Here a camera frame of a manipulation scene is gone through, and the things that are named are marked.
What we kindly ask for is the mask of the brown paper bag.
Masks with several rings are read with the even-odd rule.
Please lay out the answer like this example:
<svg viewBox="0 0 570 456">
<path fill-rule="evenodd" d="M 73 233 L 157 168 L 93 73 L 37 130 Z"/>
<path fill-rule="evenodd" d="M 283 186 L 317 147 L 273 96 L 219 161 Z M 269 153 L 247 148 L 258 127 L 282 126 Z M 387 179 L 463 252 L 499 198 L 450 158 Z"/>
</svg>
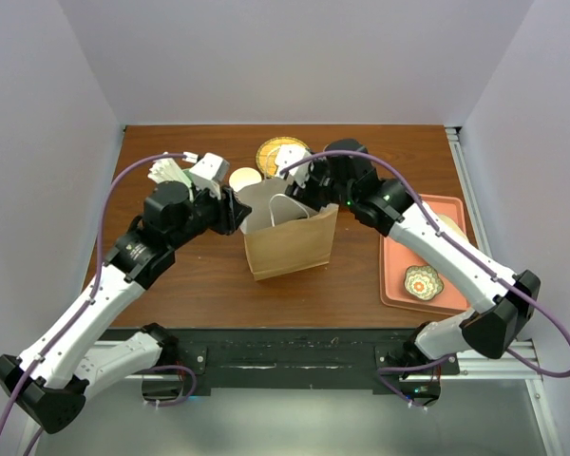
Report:
<svg viewBox="0 0 570 456">
<path fill-rule="evenodd" d="M 338 206 L 314 210 L 285 195 L 286 182 L 267 179 L 237 192 L 252 208 L 243 221 L 244 248 L 254 280 L 283 276 L 329 263 Z"/>
</svg>

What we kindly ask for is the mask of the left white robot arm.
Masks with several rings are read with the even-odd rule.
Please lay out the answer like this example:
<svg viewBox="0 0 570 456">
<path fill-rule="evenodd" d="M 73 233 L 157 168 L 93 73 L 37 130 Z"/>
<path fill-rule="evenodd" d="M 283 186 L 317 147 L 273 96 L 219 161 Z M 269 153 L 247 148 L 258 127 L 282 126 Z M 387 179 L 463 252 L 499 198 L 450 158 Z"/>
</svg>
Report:
<svg viewBox="0 0 570 456">
<path fill-rule="evenodd" d="M 232 235 L 251 214 L 235 191 L 156 185 L 101 262 L 99 272 L 58 321 L 19 355 L 0 356 L 0 386 L 46 433 L 57 433 L 86 402 L 131 373 L 176 368 L 178 340 L 157 323 L 100 356 L 90 348 L 113 320 L 176 261 L 177 250 L 208 230 Z"/>
</svg>

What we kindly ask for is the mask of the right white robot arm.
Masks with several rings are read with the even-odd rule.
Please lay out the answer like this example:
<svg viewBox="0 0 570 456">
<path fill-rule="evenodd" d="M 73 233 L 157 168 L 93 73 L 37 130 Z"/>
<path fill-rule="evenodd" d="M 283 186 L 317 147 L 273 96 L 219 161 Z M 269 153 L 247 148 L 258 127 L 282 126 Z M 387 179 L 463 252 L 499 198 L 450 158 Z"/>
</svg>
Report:
<svg viewBox="0 0 570 456">
<path fill-rule="evenodd" d="M 340 140 L 319 154 L 285 146 L 275 165 L 277 176 L 288 182 L 288 197 L 314 210 L 331 203 L 348 207 L 360 223 L 410 249 L 465 297 L 467 311 L 421 325 L 390 355 L 392 364 L 424 373 L 438 359 L 467 350 L 499 359 L 531 318 L 527 300 L 537 297 L 539 278 L 490 259 L 407 185 L 379 177 L 358 141 Z"/>
</svg>

